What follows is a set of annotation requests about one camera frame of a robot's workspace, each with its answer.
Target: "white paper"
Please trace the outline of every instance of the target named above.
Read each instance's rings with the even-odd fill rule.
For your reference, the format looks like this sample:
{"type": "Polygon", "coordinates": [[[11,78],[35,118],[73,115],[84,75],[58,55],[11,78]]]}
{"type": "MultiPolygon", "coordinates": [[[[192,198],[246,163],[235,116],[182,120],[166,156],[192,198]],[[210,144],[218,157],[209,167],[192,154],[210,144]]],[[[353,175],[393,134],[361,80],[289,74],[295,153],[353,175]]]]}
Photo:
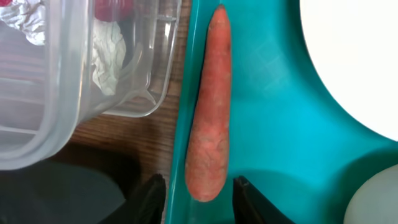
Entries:
{"type": "Polygon", "coordinates": [[[115,95],[125,56],[126,43],[118,23],[95,19],[91,60],[95,66],[93,81],[104,95],[115,95]]]}
{"type": "Polygon", "coordinates": [[[41,0],[13,0],[0,7],[0,20],[22,31],[34,45],[44,45],[45,6],[41,0]]]}

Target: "orange carrot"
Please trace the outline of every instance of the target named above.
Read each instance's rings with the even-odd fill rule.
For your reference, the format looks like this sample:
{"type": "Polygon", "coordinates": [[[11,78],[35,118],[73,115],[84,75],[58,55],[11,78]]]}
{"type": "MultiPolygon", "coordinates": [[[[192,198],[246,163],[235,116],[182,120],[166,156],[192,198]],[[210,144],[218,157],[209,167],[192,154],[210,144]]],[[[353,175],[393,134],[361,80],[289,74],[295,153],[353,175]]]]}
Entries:
{"type": "Polygon", "coordinates": [[[226,181],[231,79],[231,26],[225,7],[220,5],[208,28],[205,63],[185,161],[188,190],[200,202],[213,200],[226,181]]]}

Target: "plastic container lid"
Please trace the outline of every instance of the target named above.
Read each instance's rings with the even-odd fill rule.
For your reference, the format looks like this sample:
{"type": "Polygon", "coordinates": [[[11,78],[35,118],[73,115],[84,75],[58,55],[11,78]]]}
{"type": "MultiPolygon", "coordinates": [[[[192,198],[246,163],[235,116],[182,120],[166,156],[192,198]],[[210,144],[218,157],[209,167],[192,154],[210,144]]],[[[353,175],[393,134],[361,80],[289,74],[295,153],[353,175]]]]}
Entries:
{"type": "Polygon", "coordinates": [[[145,116],[165,98],[180,0],[134,0],[131,15],[119,19],[126,53],[114,94],[93,80],[95,1],[42,1],[43,46],[0,22],[0,169],[54,155],[83,120],[111,108],[145,116]]]}

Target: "turquoise plastic tray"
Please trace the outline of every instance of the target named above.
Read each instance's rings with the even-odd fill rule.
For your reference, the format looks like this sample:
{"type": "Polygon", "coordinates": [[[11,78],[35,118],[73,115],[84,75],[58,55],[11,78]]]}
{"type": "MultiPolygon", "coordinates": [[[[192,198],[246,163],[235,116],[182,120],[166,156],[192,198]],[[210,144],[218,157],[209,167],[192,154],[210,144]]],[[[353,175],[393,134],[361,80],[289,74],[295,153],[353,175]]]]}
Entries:
{"type": "Polygon", "coordinates": [[[296,223],[343,223],[355,191],[398,164],[398,145],[359,124],[329,95],[305,47],[298,0],[222,1],[233,33],[229,179],[213,202],[189,195],[185,153],[206,30],[219,3],[192,1],[167,223],[234,223],[238,175],[296,223]]]}

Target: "wooden table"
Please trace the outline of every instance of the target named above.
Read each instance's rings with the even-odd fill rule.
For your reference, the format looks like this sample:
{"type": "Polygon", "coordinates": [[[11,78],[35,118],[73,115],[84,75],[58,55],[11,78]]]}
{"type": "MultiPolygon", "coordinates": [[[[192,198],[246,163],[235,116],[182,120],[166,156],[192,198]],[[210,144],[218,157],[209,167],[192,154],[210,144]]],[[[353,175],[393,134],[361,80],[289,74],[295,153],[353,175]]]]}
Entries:
{"type": "Polygon", "coordinates": [[[138,159],[143,180],[159,173],[169,185],[190,9],[191,0],[182,0],[169,90],[161,107],[145,118],[101,115],[81,124],[72,142],[138,159]]]}

